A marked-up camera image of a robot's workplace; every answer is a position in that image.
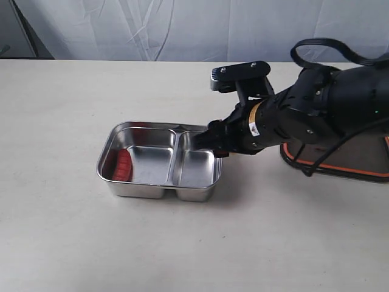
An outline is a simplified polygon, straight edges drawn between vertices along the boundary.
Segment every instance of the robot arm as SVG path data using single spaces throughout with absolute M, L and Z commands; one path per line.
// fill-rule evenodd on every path
M 362 66 L 341 71 L 304 61 L 297 47 L 311 44 L 333 47 Z M 294 85 L 277 94 L 266 77 L 270 66 L 263 61 L 212 70 L 212 90 L 236 91 L 239 103 L 226 119 L 210 122 L 208 130 L 195 137 L 195 147 L 211 149 L 217 157 L 229 153 L 254 155 L 297 139 L 303 146 L 295 160 L 305 144 L 329 147 L 310 169 L 302 169 L 311 176 L 329 155 L 357 134 L 389 133 L 386 55 L 366 59 L 337 40 L 319 38 L 300 41 L 291 56 L 303 70 Z

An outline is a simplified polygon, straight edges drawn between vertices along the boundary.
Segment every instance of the metal food container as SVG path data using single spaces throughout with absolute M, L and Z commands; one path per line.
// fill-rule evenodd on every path
M 161 199 L 165 190 L 173 189 L 183 201 L 206 201 L 222 167 L 221 158 L 211 151 L 193 149 L 193 136 L 206 129 L 172 123 L 121 123 L 105 143 L 97 173 L 118 196 Z M 133 161 L 132 178 L 113 181 L 117 152 L 123 148 Z

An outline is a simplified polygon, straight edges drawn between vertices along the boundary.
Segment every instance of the white table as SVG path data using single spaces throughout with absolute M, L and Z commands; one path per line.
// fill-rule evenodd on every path
M 95 171 L 111 128 L 227 116 L 217 66 L 0 61 L 0 291 L 387 291 L 385 184 L 306 178 L 274 147 L 225 159 L 207 203 L 111 195 Z

